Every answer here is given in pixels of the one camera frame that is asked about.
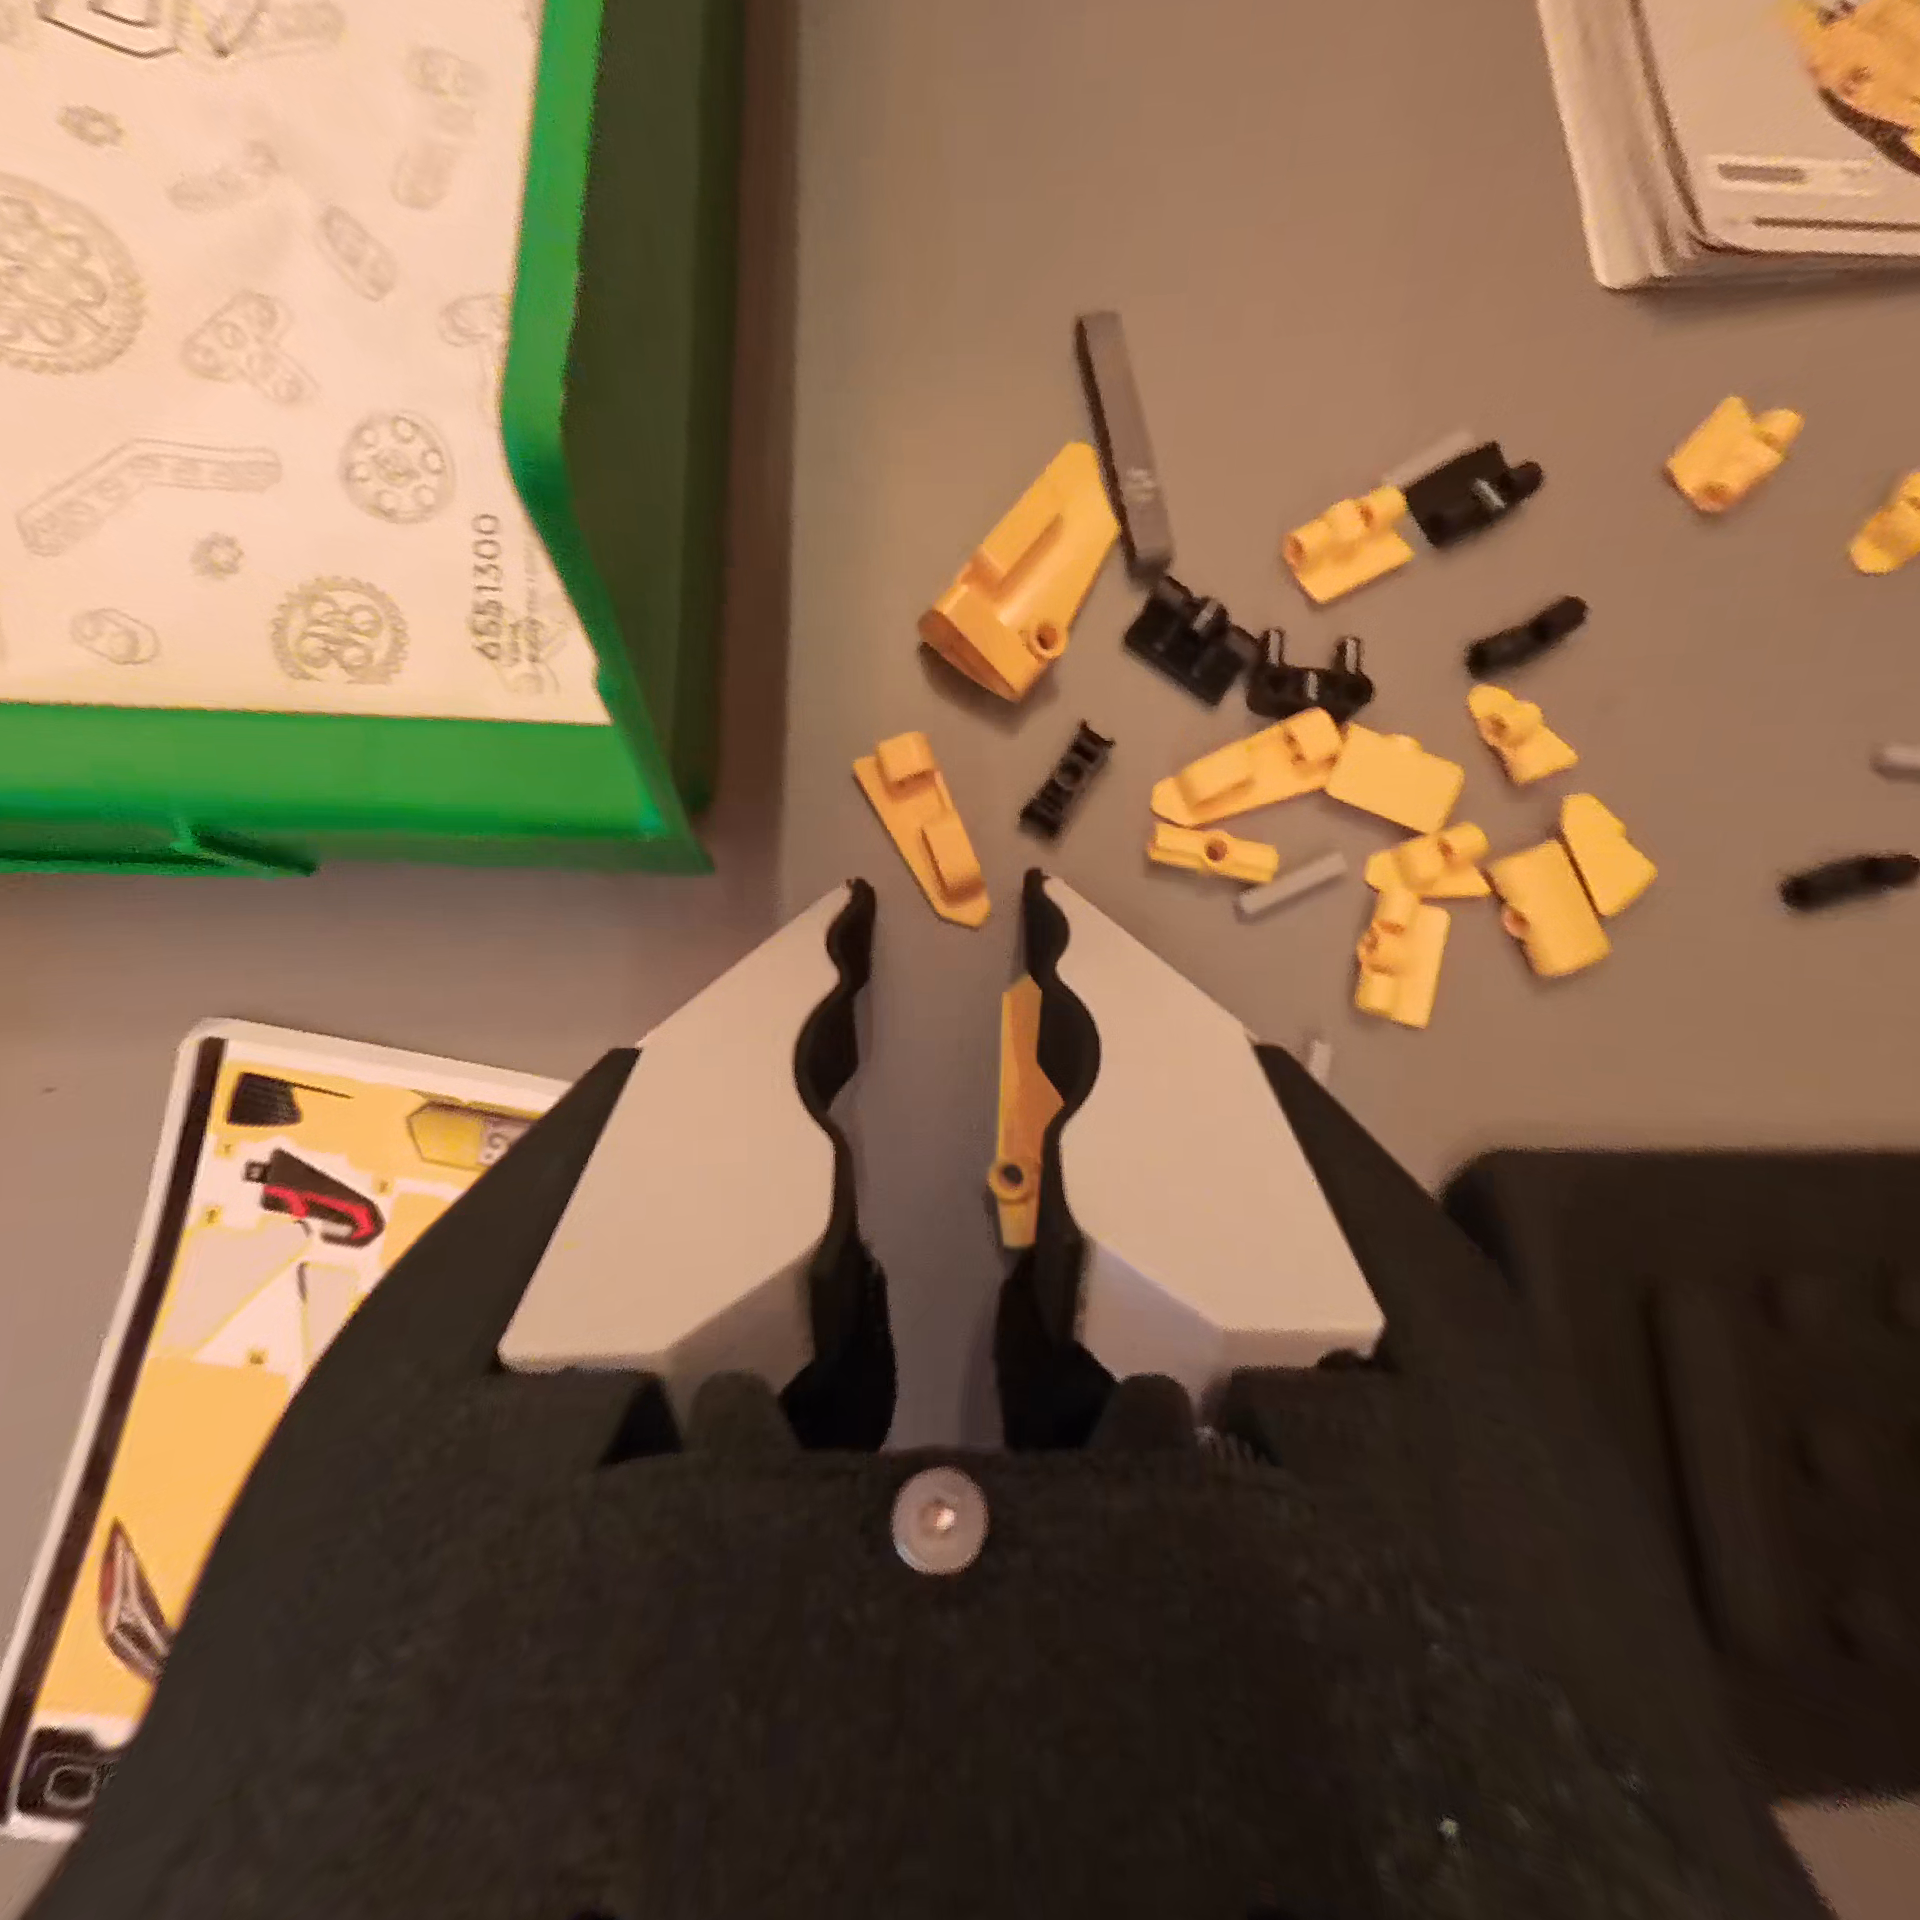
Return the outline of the black dotted rubber mat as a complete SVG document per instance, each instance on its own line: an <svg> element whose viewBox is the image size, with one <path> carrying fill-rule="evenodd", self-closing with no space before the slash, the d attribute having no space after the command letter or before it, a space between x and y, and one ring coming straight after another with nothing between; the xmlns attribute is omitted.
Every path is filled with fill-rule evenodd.
<svg viewBox="0 0 1920 1920"><path fill-rule="evenodd" d="M1497 1149L1442 1206L1629 1463L1776 1796L1916 1800L1916 1149Z"/></svg>

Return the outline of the instruction booklet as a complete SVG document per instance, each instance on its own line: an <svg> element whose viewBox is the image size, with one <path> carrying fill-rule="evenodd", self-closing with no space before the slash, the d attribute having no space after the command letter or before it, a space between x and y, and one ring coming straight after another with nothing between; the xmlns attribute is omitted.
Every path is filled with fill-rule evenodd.
<svg viewBox="0 0 1920 1920"><path fill-rule="evenodd" d="M1916 275L1916 4L1537 4L1605 289Z"/></svg>

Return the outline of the green plastic bin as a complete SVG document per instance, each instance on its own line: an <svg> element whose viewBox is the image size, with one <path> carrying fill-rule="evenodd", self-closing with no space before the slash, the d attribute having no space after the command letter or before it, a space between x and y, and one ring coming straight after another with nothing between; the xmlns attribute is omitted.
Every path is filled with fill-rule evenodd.
<svg viewBox="0 0 1920 1920"><path fill-rule="evenodd" d="M604 729L4 702L4 871L704 871L742 4L550 4L498 434Z"/></svg>

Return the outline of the yellow pointed panel brick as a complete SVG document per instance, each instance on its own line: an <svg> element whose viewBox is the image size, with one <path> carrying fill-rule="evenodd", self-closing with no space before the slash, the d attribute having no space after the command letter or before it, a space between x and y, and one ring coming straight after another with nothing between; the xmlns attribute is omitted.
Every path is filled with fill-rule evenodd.
<svg viewBox="0 0 1920 1920"><path fill-rule="evenodd" d="M1037 1061L1037 1028L1042 989L1022 972L1000 995L995 1147L985 1173L1005 1254L1029 1250L1035 1242L1045 1189L1045 1130L1060 1109L1060 1093Z"/></svg>

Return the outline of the white brick-print paper sheet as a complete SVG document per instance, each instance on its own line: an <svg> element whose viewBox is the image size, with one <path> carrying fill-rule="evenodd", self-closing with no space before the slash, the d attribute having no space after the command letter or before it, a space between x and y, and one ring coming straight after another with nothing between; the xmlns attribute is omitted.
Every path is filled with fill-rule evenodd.
<svg viewBox="0 0 1920 1920"><path fill-rule="evenodd" d="M4 4L4 702L604 729L498 434L546 4Z"/></svg>

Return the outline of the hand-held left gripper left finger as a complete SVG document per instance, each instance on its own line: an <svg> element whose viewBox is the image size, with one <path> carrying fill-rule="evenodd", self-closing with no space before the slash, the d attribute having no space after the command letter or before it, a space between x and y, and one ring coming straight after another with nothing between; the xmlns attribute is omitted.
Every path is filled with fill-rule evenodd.
<svg viewBox="0 0 1920 1920"><path fill-rule="evenodd" d="M655 1023L495 1359L644 1370L674 1405L747 1370L879 1406L879 1265L833 1115L858 1065L876 889L848 877Z"/></svg>

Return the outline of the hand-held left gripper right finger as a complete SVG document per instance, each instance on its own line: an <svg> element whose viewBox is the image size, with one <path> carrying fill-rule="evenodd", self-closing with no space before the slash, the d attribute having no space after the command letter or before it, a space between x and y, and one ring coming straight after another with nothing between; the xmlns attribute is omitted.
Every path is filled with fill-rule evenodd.
<svg viewBox="0 0 1920 1920"><path fill-rule="evenodd" d="M1060 1097L1029 1260L1045 1340L1106 1377L1372 1356L1382 1306L1252 1028L1042 868L1022 955Z"/></svg>

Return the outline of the yellow sticker sheet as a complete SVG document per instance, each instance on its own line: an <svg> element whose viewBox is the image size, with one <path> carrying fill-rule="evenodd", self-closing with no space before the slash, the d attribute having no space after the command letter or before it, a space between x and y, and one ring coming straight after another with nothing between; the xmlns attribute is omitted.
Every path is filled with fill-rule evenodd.
<svg viewBox="0 0 1920 1920"><path fill-rule="evenodd" d="M4 1659L4 1836L71 1843L303 1377L566 1081L207 1019Z"/></svg>

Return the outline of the pile of small yellow bricks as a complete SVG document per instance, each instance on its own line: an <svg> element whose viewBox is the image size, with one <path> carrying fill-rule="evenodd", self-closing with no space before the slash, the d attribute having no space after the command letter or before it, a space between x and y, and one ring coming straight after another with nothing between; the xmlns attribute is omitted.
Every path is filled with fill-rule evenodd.
<svg viewBox="0 0 1920 1920"><path fill-rule="evenodd" d="M1802 415L1754 415L1722 403L1667 460L1667 480L1697 514L1722 514L1772 477ZM1503 524L1546 483L1535 460L1509 460L1499 440L1449 444L1442 460L1407 467L1344 496L1282 539L1282 564L1316 607L1367 587L1414 557ZM1120 542L1120 521L1093 444L1073 440L1032 480L944 594L920 613L917 639L977 688L1020 702L1050 669L1093 577ZM1546 609L1466 645L1466 709L1476 738L1514 786L1577 770L1575 743L1537 702L1499 687L1577 633L1588 601ZM1354 1009L1401 1028L1427 1028L1442 971L1445 901L1497 899L1506 933L1541 979L1563 979L1609 955L1605 925L1639 905L1660 868L1592 792L1557 803L1548 843L1493 855L1488 838L1454 818L1466 768L1412 735L1364 729L1374 698L1359 638L1340 638L1321 667L1282 657L1282 631L1252 633L1212 594L1171 570L1156 577L1124 633L1124 651L1214 709L1244 681L1266 729L1240 735L1160 779L1149 792L1153 865L1235 884L1236 911L1266 908L1340 877L1344 868L1282 868L1280 849L1222 827L1291 799L1325 798L1404 838L1374 851L1362 880L1374 908L1354 942ZM923 905L958 926L983 926L989 889L972 837L923 731L900 731L853 762L853 779L914 874Z"/></svg>

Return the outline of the black brick axle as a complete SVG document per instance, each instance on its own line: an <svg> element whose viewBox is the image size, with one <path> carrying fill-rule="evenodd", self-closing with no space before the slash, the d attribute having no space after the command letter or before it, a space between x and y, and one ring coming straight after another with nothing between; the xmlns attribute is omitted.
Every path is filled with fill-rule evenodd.
<svg viewBox="0 0 1920 1920"><path fill-rule="evenodd" d="M1177 542L1163 470L1120 314L1077 314L1073 355L1092 404L1099 470L1120 521L1125 568L1142 584L1153 584L1170 570Z"/></svg>

